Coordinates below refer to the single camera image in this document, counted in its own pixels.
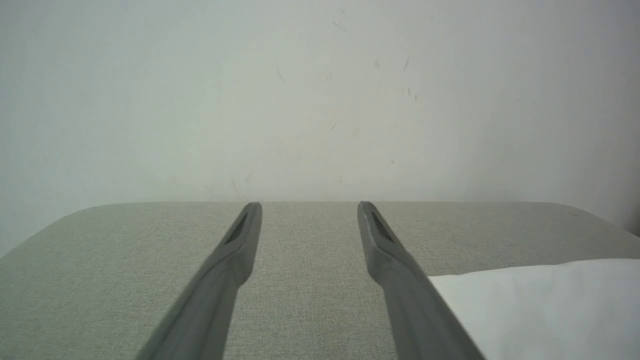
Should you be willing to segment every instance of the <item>wall stain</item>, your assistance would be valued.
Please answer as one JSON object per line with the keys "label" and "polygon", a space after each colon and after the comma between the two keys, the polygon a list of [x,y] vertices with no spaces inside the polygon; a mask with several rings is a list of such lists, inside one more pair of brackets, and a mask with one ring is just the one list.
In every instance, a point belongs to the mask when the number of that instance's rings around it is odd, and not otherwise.
{"label": "wall stain", "polygon": [[286,82],[287,82],[287,80],[285,80],[285,79],[282,77],[282,74],[280,73],[280,67],[277,67],[277,66],[276,66],[276,74],[278,74],[278,77],[279,77],[279,78],[280,78],[280,80],[282,80],[284,83],[286,83]]}
{"label": "wall stain", "polygon": [[333,25],[336,25],[340,30],[342,30],[342,31],[347,31],[347,29],[343,28],[343,27],[339,24],[339,22],[332,21],[332,23],[333,23]]}

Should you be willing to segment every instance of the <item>white wall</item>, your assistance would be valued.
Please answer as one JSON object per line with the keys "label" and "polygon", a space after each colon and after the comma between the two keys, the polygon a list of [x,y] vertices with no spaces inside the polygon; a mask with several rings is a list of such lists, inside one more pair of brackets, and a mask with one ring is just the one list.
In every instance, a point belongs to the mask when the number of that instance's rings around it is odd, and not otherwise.
{"label": "white wall", "polygon": [[3,1],[0,255],[131,201],[548,200],[631,226],[639,19],[634,0]]}

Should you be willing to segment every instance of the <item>gray fabric table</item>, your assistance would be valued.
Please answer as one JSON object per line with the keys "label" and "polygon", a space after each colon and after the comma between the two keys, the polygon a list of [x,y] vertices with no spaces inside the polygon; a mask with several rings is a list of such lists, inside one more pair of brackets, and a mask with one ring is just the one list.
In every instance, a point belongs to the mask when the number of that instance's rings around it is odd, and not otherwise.
{"label": "gray fabric table", "polygon": [[[640,258],[640,240],[549,203],[377,203],[428,275]],[[99,206],[0,258],[0,359],[130,359],[243,204]],[[356,203],[265,203],[225,359],[393,359]]]}

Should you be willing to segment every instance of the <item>white cloth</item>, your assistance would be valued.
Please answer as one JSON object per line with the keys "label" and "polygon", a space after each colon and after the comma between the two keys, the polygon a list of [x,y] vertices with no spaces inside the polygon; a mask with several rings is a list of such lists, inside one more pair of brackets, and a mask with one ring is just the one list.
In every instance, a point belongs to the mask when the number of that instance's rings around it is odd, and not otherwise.
{"label": "white cloth", "polygon": [[640,359],[640,260],[430,279],[487,360]]}

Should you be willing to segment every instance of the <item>fabric surface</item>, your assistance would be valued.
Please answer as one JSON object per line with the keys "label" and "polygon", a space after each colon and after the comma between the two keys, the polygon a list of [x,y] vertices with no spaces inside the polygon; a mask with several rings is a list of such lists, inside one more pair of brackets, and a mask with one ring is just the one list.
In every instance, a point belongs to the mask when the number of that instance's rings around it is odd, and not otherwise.
{"label": "fabric surface", "polygon": [[640,359],[640,260],[432,277],[487,359]]}
{"label": "fabric surface", "polygon": [[[0,258],[0,357],[130,359],[244,204],[90,208]],[[428,275],[640,258],[637,237],[547,203],[376,203]],[[225,359],[393,359],[356,203],[265,203]]]}

